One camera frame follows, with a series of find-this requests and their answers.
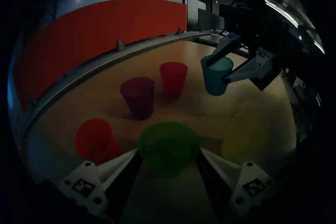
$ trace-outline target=red cup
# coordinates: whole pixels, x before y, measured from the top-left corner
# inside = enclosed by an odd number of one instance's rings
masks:
[[[152,79],[129,79],[120,87],[120,93],[135,119],[147,119],[154,111],[154,86]]]
[[[178,62],[168,62],[160,66],[163,88],[166,95],[180,96],[186,81],[188,67]]]
[[[102,119],[84,122],[77,131],[75,146],[82,158],[96,165],[106,163],[121,154],[110,125]]]

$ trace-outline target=desk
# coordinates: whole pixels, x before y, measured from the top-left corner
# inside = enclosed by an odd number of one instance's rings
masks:
[[[199,37],[198,39],[217,46],[219,43],[219,40],[221,40],[224,36],[221,36],[219,34],[216,34],[216,35],[217,35],[216,38],[213,38],[211,35],[208,35],[208,36]]]
[[[222,96],[205,90],[200,60],[214,48],[179,41],[149,50],[112,66],[75,87],[59,99],[35,123],[27,135],[29,171],[36,181],[58,182],[82,159],[74,145],[77,129],[86,120],[106,120],[126,152],[137,146],[141,132],[163,120],[181,121],[201,137],[201,146],[241,164],[255,161],[270,175],[283,165],[295,148],[295,125],[282,80],[277,77],[260,91],[249,80],[229,84]],[[228,57],[239,66],[246,59],[235,54]],[[186,85],[179,99],[163,94],[159,67],[177,61],[188,66]],[[130,119],[120,92],[129,78],[147,76],[155,81],[155,108],[144,121]],[[262,135],[250,141],[248,134]]]

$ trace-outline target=screw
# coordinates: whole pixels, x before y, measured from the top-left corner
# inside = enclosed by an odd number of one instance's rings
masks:
[[[97,205],[100,205],[102,203],[102,199],[100,197],[95,197],[93,199],[93,202],[96,203]]]
[[[266,182],[266,185],[273,185],[273,180],[268,180],[267,182]]]
[[[234,202],[237,205],[241,205],[242,203],[244,203],[244,198],[243,197],[238,197]]]

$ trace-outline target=ceiling light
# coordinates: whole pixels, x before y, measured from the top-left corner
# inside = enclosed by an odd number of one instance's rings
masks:
[[[296,28],[299,26],[299,24],[295,21],[294,18],[292,18],[287,12],[280,9],[278,6],[270,3],[269,1],[265,0],[266,4],[270,6],[272,9],[280,13],[284,18],[286,18],[288,21],[290,21]]]
[[[317,42],[317,41],[314,41],[314,44],[321,50],[321,52],[323,52],[324,54],[324,49],[323,47]]]

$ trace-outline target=green cup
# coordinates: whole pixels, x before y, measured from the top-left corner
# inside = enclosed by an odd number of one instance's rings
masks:
[[[146,128],[139,140],[139,152],[146,163],[159,175],[178,176],[193,161],[200,140],[187,125],[163,121]]]

